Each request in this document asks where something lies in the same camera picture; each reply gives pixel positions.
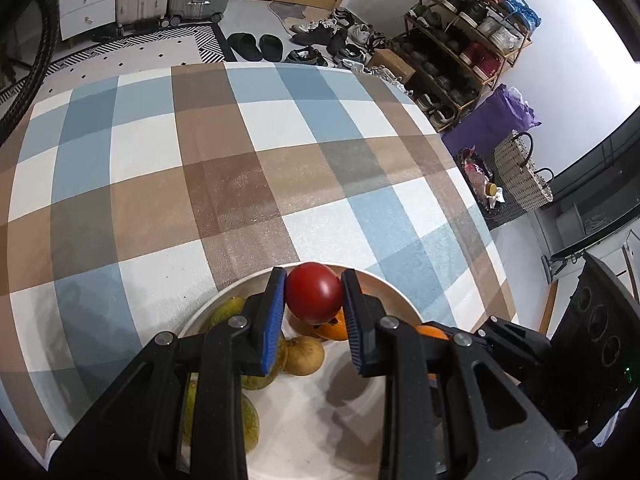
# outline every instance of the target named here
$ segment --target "metal screw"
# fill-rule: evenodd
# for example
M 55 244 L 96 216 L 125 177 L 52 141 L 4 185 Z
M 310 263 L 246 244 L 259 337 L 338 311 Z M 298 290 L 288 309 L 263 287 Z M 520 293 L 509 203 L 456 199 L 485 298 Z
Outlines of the metal screw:
M 453 341 L 459 346 L 471 346 L 471 336 L 465 332 L 458 332 L 453 336 Z
M 174 340 L 174 335 L 171 332 L 160 332 L 156 334 L 154 342 L 160 346 L 167 346 Z
M 395 329 L 400 326 L 400 322 L 393 316 L 385 316 L 380 320 L 380 326 Z
M 233 328 L 244 328 L 249 323 L 244 316 L 232 316 L 227 322 Z

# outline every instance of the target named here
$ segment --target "purple plastic bag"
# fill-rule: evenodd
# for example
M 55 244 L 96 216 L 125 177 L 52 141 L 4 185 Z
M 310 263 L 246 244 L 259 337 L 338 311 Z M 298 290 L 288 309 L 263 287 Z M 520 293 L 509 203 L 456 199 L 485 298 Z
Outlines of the purple plastic bag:
M 491 156 L 512 130 L 526 132 L 539 126 L 533 108 L 524 102 L 517 89 L 501 84 L 458 126 L 444 134 L 442 141 L 451 155 L 463 148 L 476 147 L 480 156 Z

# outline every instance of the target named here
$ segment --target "brown box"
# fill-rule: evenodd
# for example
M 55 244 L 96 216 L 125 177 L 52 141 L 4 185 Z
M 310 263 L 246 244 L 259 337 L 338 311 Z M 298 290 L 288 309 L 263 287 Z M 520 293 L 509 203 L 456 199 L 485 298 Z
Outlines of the brown box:
M 404 59 L 388 48 L 376 50 L 367 66 L 386 66 L 402 84 L 409 81 L 411 76 L 415 74 L 415 68 L 408 65 Z

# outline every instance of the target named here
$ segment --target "slipper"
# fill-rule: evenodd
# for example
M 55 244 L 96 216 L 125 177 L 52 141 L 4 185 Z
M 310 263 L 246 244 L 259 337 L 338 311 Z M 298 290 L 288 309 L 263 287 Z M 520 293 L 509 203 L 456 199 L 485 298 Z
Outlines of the slipper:
M 255 46 L 255 37 L 246 32 L 236 32 L 227 39 L 229 45 L 247 61 L 260 61 L 262 53 Z
M 260 50 L 264 59 L 273 63 L 279 63 L 282 61 L 282 51 L 284 47 L 280 38 L 272 36 L 271 34 L 264 34 L 260 38 Z

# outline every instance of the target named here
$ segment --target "table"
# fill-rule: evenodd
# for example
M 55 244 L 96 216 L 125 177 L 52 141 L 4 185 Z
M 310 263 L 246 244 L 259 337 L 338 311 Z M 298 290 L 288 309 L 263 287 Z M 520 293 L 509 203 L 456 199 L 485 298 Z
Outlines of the table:
M 366 269 L 466 330 L 515 314 L 440 137 L 369 75 L 211 63 L 55 95 L 0 148 L 0 206 L 0 408 L 38 458 L 155 333 L 267 267 Z

